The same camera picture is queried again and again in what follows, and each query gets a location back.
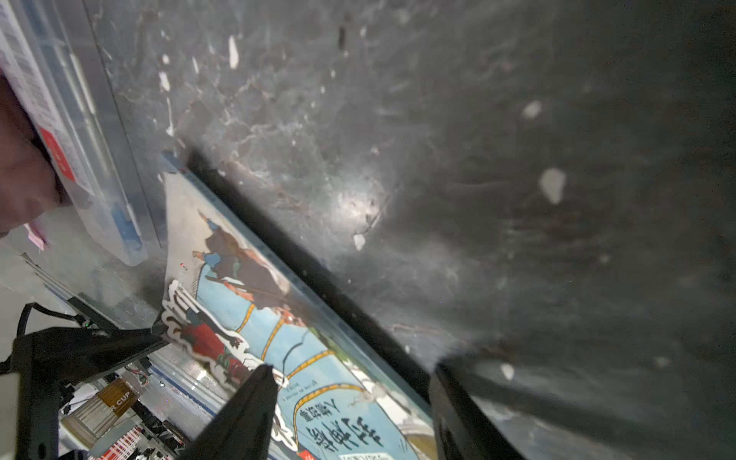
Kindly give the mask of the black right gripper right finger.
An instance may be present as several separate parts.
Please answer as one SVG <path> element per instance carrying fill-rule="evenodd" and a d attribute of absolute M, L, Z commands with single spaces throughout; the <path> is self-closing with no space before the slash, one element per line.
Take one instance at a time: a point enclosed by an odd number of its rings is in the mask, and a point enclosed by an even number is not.
<path fill-rule="evenodd" d="M 433 371 L 429 401 L 439 459 L 523 459 L 444 364 Z"/>

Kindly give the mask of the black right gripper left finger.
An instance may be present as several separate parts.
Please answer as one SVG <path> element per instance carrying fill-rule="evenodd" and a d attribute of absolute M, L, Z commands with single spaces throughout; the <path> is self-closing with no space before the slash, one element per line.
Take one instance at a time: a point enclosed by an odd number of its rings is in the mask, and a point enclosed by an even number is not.
<path fill-rule="evenodd" d="M 277 395 L 273 367 L 259 366 L 178 457 L 192 460 L 268 458 Z"/>

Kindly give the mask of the pink student backpack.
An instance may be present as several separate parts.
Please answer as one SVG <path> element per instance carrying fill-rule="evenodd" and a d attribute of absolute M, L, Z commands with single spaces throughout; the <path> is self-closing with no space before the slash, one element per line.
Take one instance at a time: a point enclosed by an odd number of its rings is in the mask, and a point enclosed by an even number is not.
<path fill-rule="evenodd" d="M 40 136 L 2 77 L 1 236 L 68 203 Z"/>

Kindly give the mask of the illustrated Chinese comic book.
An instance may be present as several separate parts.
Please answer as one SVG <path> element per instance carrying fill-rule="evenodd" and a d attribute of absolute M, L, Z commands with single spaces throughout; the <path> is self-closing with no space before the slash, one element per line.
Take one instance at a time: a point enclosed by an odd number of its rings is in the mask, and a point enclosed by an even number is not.
<path fill-rule="evenodd" d="M 272 367 L 279 458 L 436 458 L 419 395 L 172 153 L 161 163 L 166 338 L 228 393 Z"/>

